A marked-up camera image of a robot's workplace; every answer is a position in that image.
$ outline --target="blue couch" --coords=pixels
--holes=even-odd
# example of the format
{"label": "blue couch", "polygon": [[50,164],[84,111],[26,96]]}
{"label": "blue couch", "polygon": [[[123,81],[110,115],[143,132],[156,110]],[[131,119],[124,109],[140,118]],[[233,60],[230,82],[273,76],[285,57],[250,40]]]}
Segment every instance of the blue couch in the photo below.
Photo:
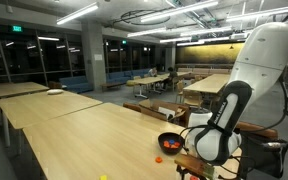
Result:
{"label": "blue couch", "polygon": [[120,82],[120,83],[126,83],[126,81],[131,79],[130,74],[125,72],[113,72],[106,74],[106,82],[112,83],[112,82]]}
{"label": "blue couch", "polygon": [[88,83],[86,76],[60,78],[60,82],[62,85],[67,86],[68,91],[76,93],[93,90],[93,86]]}

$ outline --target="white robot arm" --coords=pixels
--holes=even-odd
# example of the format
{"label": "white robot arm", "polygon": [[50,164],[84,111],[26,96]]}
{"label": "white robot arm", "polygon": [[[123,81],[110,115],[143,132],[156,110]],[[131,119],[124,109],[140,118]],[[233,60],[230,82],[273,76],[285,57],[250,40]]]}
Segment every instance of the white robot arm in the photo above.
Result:
{"label": "white robot arm", "polygon": [[275,84],[287,63],[288,22],[254,29],[236,59],[217,111],[195,124],[207,124],[207,128],[191,132],[200,158],[212,165],[226,162],[241,144],[240,135],[233,130],[244,109]]}

